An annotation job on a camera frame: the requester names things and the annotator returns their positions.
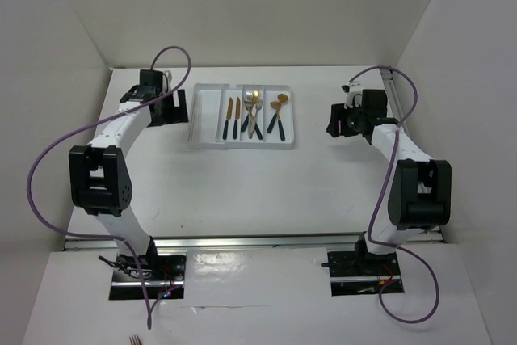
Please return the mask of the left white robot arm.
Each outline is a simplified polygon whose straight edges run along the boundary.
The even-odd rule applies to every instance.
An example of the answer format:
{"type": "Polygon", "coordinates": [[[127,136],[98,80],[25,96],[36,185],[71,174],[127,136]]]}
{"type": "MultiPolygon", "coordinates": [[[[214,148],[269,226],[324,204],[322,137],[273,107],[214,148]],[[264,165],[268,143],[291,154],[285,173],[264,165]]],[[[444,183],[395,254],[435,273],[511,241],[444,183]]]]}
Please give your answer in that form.
{"type": "Polygon", "coordinates": [[[74,205],[117,237],[118,256],[112,266],[143,280],[158,273],[160,261],[153,238],[131,209],[133,187],[125,158],[146,128],[187,121],[185,94],[179,92],[176,106],[170,80],[169,72],[142,69],[139,83],[120,99],[116,118],[87,145],[69,151],[74,205]]]}

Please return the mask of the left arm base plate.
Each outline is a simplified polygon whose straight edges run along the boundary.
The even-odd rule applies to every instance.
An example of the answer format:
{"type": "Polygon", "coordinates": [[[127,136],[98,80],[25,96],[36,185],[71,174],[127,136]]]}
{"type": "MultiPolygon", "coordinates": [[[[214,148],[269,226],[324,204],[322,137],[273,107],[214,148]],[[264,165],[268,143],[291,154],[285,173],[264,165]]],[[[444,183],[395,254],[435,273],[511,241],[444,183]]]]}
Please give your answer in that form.
{"type": "MultiPolygon", "coordinates": [[[[143,300],[141,282],[137,268],[127,262],[127,257],[117,256],[114,260],[99,256],[112,270],[110,301],[143,300]]],[[[186,274],[187,256],[159,255],[156,267],[152,269],[142,266],[143,279],[150,300],[161,297],[165,300],[184,298],[184,280],[186,274]]]]}

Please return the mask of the gold fork green handle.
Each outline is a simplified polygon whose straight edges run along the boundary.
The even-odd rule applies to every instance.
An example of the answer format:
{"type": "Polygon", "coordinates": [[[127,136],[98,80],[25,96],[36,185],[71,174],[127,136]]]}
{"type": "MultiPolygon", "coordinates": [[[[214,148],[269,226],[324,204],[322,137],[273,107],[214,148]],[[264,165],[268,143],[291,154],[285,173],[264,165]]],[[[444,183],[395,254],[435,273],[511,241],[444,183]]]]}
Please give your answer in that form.
{"type": "Polygon", "coordinates": [[[251,139],[255,130],[258,115],[263,107],[263,99],[257,95],[246,95],[244,98],[245,109],[249,114],[248,138],[251,139]]]}
{"type": "Polygon", "coordinates": [[[258,99],[259,99],[259,92],[257,90],[254,90],[254,91],[249,90],[249,91],[246,91],[244,94],[243,106],[247,111],[247,116],[244,119],[242,126],[241,126],[242,132],[244,132],[248,127],[248,124],[250,122],[250,113],[253,109],[253,106],[257,103],[258,99]]]}

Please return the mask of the gold knife green handle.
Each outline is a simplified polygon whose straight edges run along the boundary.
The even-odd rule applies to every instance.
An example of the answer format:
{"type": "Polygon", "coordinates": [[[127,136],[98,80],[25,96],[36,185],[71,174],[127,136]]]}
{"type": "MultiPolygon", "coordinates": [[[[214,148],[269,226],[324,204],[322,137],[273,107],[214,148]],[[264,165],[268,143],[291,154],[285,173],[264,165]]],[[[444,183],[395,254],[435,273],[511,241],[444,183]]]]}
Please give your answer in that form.
{"type": "Polygon", "coordinates": [[[223,133],[222,133],[222,139],[224,141],[227,139],[227,136],[228,136],[229,121],[232,118],[232,112],[233,112],[233,98],[230,97],[229,101],[228,101],[227,112],[226,112],[226,117],[225,117],[225,125],[224,125],[223,133]]]}
{"type": "Polygon", "coordinates": [[[232,138],[234,140],[237,140],[238,125],[239,125],[239,120],[241,117],[241,105],[242,105],[241,99],[240,99],[240,97],[237,97],[236,104],[235,104],[235,117],[233,119],[233,132],[232,132],[232,138]]]}

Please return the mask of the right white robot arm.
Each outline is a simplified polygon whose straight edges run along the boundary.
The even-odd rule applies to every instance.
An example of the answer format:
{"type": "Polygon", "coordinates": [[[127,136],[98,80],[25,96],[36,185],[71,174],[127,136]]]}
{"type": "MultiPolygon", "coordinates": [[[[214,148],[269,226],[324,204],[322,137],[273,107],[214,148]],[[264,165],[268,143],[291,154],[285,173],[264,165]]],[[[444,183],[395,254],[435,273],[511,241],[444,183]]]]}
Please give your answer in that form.
{"type": "Polygon", "coordinates": [[[389,166],[375,216],[355,243],[352,258],[330,267],[352,269],[363,276],[384,275],[397,247],[449,222],[452,167],[423,152],[398,120],[389,116],[384,90],[345,85],[343,91],[347,99],[332,105],[326,131],[332,137],[362,136],[386,157],[389,166]]]}

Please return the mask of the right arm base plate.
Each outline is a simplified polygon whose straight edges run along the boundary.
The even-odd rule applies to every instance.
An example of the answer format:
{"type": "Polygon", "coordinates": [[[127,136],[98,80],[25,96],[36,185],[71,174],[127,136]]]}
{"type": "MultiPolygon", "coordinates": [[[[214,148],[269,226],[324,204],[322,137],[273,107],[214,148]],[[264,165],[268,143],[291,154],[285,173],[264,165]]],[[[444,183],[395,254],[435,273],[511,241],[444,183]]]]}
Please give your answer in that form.
{"type": "Polygon", "coordinates": [[[382,288],[384,293],[405,292],[394,253],[366,259],[352,251],[330,251],[321,267],[329,272],[333,297],[375,295],[382,288]]]}

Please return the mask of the gold spoon green handle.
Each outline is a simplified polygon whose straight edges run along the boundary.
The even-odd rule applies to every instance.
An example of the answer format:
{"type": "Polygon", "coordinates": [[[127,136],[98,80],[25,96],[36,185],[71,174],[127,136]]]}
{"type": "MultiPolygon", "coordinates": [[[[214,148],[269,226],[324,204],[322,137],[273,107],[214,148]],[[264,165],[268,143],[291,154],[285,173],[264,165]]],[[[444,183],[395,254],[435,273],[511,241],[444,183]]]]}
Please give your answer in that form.
{"type": "Polygon", "coordinates": [[[267,127],[267,133],[271,133],[272,132],[272,130],[274,128],[274,125],[275,125],[275,122],[276,122],[277,117],[278,117],[279,110],[282,107],[282,103],[280,101],[276,100],[276,101],[272,101],[270,103],[270,106],[271,106],[271,108],[274,111],[274,115],[272,116],[271,121],[270,121],[270,123],[269,123],[269,125],[267,127]]]}
{"type": "Polygon", "coordinates": [[[281,120],[280,111],[281,111],[281,108],[287,104],[288,96],[286,94],[278,94],[277,98],[279,101],[279,105],[276,108],[276,115],[277,115],[277,121],[278,121],[278,126],[279,126],[280,140],[285,141],[284,126],[283,126],[283,123],[281,120]]]}

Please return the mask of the silver fork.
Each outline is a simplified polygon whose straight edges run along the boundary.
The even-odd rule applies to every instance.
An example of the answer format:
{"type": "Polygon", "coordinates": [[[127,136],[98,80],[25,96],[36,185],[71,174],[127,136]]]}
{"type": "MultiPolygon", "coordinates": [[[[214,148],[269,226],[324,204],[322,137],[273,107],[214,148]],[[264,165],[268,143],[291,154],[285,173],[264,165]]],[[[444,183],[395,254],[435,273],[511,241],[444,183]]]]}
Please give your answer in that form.
{"type": "Polygon", "coordinates": [[[250,139],[253,137],[255,130],[257,128],[257,121],[258,121],[259,113],[260,113],[262,107],[263,107],[263,98],[258,98],[257,103],[254,105],[254,108],[255,108],[254,117],[250,124],[250,133],[249,133],[250,139]]]}
{"type": "Polygon", "coordinates": [[[256,90],[254,90],[254,91],[248,90],[245,92],[244,106],[248,113],[246,129],[247,129],[247,134],[248,134],[249,138],[252,138],[252,129],[251,129],[251,123],[253,120],[252,110],[253,110],[253,107],[256,104],[257,100],[258,100],[258,93],[256,90]]]}

